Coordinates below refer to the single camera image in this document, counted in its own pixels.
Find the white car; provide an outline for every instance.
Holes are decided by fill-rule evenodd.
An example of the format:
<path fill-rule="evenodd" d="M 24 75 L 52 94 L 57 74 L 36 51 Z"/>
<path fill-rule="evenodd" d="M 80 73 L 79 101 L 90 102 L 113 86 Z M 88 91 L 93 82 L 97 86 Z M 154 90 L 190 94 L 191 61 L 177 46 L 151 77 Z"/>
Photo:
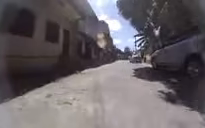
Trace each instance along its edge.
<path fill-rule="evenodd" d="M 151 56 L 154 69 L 181 70 L 190 76 L 198 76 L 205 71 L 205 36 L 193 34 L 169 42 Z"/>

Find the asphalt road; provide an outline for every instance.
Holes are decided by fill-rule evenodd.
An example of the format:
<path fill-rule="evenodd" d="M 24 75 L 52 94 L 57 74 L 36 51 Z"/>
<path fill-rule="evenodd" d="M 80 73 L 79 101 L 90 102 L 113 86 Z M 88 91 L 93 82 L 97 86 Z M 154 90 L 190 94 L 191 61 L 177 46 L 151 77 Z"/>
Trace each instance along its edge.
<path fill-rule="evenodd" d="M 1 104 L 0 128 L 205 128 L 204 115 L 164 95 L 163 75 L 117 61 L 60 78 Z"/>

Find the foliage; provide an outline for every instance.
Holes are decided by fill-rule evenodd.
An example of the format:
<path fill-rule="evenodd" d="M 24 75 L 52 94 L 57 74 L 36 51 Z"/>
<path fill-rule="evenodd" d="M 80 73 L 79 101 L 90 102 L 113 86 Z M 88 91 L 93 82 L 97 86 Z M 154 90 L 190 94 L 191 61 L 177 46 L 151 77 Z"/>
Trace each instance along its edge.
<path fill-rule="evenodd" d="M 126 54 L 127 56 L 131 56 L 132 55 L 131 49 L 129 47 L 125 47 L 124 54 Z"/>
<path fill-rule="evenodd" d="M 138 31 L 138 47 L 160 47 L 195 26 L 185 0 L 118 0 L 120 14 Z"/>

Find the car tire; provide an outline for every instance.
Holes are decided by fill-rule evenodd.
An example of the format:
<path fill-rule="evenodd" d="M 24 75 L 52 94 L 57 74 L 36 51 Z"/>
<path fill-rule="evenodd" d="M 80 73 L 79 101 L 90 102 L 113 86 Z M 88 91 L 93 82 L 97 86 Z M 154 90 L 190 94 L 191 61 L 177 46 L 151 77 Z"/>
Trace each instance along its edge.
<path fill-rule="evenodd" d="M 153 69 L 158 70 L 158 67 L 154 62 L 152 62 L 152 67 L 153 67 Z"/>
<path fill-rule="evenodd" d="M 189 77 L 196 78 L 204 74 L 204 64 L 198 58 L 189 59 L 185 66 L 185 72 Z"/>

